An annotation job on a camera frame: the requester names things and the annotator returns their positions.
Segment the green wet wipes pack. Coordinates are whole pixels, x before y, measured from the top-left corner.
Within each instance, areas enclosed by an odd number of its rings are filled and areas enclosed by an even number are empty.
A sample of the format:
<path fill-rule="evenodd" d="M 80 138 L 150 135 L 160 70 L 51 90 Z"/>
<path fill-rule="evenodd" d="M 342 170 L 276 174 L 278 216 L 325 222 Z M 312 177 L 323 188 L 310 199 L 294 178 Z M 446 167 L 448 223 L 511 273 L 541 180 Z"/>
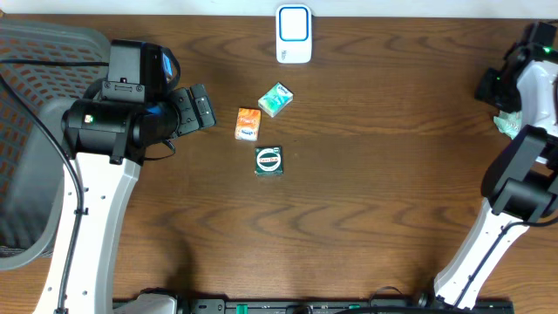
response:
<path fill-rule="evenodd" d="M 500 111 L 498 116 L 493 116 L 493 123 L 500 133 L 505 134 L 513 140 L 521 130 L 522 113 L 506 113 Z"/>

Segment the orange tissue pack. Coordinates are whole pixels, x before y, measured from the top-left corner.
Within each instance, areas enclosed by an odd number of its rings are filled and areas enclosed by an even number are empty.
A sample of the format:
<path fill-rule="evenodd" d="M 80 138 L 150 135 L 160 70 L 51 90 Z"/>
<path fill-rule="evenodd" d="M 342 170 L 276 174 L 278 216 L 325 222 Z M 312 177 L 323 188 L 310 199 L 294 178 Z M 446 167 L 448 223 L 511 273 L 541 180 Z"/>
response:
<path fill-rule="evenodd" d="M 256 141 L 259 135 L 261 117 L 260 110 L 240 108 L 235 125 L 235 138 L 237 140 Z"/>

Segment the green tissue pack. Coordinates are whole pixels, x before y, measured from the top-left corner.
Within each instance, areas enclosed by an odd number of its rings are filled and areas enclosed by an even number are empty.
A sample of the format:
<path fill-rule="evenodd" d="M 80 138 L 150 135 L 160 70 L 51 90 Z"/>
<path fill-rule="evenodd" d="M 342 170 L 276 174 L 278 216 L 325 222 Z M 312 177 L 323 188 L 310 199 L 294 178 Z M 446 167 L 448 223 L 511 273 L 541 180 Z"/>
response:
<path fill-rule="evenodd" d="M 258 106 L 271 118 L 274 118 L 293 98 L 293 92 L 280 82 L 277 82 L 258 99 Z"/>

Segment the dark green small box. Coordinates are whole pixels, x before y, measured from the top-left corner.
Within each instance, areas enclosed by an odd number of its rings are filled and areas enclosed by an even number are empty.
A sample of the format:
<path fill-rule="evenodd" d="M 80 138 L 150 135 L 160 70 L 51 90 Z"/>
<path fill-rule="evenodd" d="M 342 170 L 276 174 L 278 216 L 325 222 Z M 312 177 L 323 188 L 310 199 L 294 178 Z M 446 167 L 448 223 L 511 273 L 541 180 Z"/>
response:
<path fill-rule="evenodd" d="M 255 149 L 255 174 L 276 176 L 283 174 L 281 147 L 257 147 Z"/>

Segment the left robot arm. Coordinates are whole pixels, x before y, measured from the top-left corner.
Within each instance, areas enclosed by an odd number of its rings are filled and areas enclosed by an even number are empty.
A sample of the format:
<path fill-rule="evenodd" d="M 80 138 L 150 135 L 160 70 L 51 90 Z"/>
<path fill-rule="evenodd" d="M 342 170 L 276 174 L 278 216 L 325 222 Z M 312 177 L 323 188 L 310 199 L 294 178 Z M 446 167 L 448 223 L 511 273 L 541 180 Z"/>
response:
<path fill-rule="evenodd" d="M 170 49 L 115 40 L 107 73 L 61 119 L 64 196 L 38 313 L 110 313 L 127 203 L 146 150 L 214 126 L 204 85 L 180 86 Z"/>

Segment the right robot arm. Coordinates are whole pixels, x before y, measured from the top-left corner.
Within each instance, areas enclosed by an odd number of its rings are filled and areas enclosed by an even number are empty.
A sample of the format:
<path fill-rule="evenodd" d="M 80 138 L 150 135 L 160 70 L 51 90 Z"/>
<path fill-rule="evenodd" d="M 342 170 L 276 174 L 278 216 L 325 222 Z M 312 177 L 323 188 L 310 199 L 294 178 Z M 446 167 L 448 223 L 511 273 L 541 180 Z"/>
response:
<path fill-rule="evenodd" d="M 519 132 L 487 169 L 479 215 L 452 261 L 433 281 L 434 306 L 470 311 L 511 245 L 557 222 L 557 23 L 529 24 L 489 68 L 474 97 L 521 115 Z"/>

